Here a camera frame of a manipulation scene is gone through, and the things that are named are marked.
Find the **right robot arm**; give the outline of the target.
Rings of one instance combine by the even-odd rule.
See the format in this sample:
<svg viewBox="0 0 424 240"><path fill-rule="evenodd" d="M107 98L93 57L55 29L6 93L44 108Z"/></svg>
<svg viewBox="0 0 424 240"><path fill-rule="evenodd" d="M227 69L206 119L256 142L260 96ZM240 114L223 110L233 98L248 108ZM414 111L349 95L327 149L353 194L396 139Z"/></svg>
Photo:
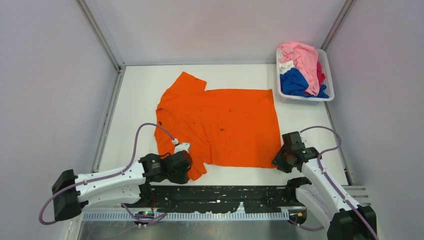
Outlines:
<svg viewBox="0 0 424 240"><path fill-rule="evenodd" d="M353 240L358 236L377 240L377 215L373 208L362 206L325 166L322 155L330 150L306 147L299 131L283 134L282 141L272 164L284 173L297 169L303 174L287 181L287 202L302 204L310 210L329 240Z"/></svg>

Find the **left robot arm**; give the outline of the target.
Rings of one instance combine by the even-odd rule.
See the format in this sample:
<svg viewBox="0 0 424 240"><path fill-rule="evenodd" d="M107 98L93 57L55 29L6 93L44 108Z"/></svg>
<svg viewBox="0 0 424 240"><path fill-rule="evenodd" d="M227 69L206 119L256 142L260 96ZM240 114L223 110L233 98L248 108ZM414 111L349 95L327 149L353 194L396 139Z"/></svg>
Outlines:
<svg viewBox="0 0 424 240"><path fill-rule="evenodd" d="M186 184L192 163L188 151L180 150L166 157L149 153L128 169L78 175L72 169L63 171L52 186L54 220L69 220L90 208L111 205L148 207L154 199L151 183Z"/></svg>

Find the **orange t shirt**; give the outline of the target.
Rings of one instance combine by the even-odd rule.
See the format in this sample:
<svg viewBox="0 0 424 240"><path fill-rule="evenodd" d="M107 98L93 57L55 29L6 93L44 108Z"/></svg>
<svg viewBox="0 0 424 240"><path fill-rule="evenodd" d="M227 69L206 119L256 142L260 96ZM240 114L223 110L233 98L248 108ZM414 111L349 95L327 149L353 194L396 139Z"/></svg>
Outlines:
<svg viewBox="0 0 424 240"><path fill-rule="evenodd" d="M170 136L189 143L193 181L207 172L206 165L273 168L282 145L273 92L206 86L182 72L164 92L156 108L158 152L173 150Z"/></svg>

